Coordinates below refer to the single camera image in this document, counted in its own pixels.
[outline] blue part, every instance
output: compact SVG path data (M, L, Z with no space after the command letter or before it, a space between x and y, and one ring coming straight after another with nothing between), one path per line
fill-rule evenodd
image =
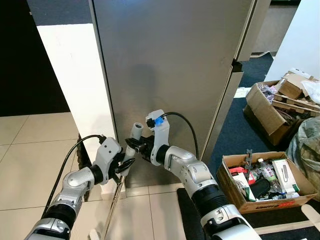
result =
M162 117L158 117L154 120L154 123L156 126L161 125L164 122L164 120L162 119Z

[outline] black wire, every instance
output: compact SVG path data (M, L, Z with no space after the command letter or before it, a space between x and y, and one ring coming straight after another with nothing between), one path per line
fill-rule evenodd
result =
M49 206L50 206L51 200L52 200L52 198L53 198L53 196L54 196L54 194L55 194L55 191L56 191L57 186L58 186L58 184L59 184L61 175L62 175L62 173L63 173L63 171L64 171L64 168L65 168L65 165L66 165L66 163L67 163L67 160L68 160L68 158L70 157L70 155L71 155L71 153L73 152L73 150L74 150L79 144L81 144L84 140L87 140L87 139L90 139L90 138L99 138L99 139L101 139L102 137L103 137L103 136L101 136L101 135L89 135L89 136L86 136L86 137L82 138L81 140L79 140L79 141L78 141L75 145L73 145L73 147L69 150L69 152L68 152L67 155L65 156L64 161L63 161L63 163L62 163L62 165L61 165L59 174L58 174L58 176L57 176L57 178L56 178L56 180L55 180L55 183L54 183L53 188L52 188L52 190L51 190L51 193L50 193L50 196L49 196L49 198L48 198L48 201L46 202L45 208L44 208L43 213L42 213L42 217L45 215L46 211L48 210L48 208L49 208Z
M166 112L166 113L162 114L160 117L163 118L163 117L166 117L166 116L169 116L169 115L176 115L176 116L182 118L183 120L185 120L186 123L189 125L189 127L191 129L191 132L192 132L192 135L193 135L193 140L194 140L195 156L196 156L196 159L199 159L198 141L197 141L195 130L192 127L191 123L188 121L188 119L185 116L183 116L182 114L180 114L178 112L175 112L175 111Z

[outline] plastic bottle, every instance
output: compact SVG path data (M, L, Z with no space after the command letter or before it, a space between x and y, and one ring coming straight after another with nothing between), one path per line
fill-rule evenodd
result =
M282 189L280 186L280 183L276 177L275 172L264 162L262 158L258 159L258 162L260 164L260 169L262 171L262 175L265 179L269 181L271 184L271 190L275 193L282 193Z

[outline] floor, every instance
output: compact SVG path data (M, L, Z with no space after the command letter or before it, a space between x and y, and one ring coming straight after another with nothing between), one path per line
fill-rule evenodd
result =
M61 163L77 142L70 113L0 117L0 239L24 239L40 219ZM72 154L63 175L77 170ZM181 184L127 189L115 210L108 239L185 240L177 188ZM102 200L100 186L82 204L72 240L100 232L111 201Z

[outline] open cardboard box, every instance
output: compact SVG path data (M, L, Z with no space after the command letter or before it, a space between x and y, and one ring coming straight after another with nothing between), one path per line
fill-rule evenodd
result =
M220 166L217 177L219 179L221 188L223 189L224 194L228 198L228 200L234 204L240 213L254 213L254 212L262 212L283 208L293 208L297 206L302 206L307 201L316 196L316 189L313 185L306 179L306 177L298 170L294 163L288 160L288 164L298 185L300 191L299 197L296 198L288 198L281 200L269 200L269 201L257 201L257 202L249 202L242 195L240 190L238 189L233 177L229 172L229 167L237 166L241 162L246 160L247 155L229 155L222 157L222 165ZM287 158L284 152L262 152L262 153L253 153L252 154L252 162L256 163L258 159L284 159Z
M262 83L271 87L278 82L265 81ZM296 120L289 124L267 100L258 84L259 82L254 84L245 97L247 106L244 109L244 114L276 146L282 143L286 136L294 135L302 120Z

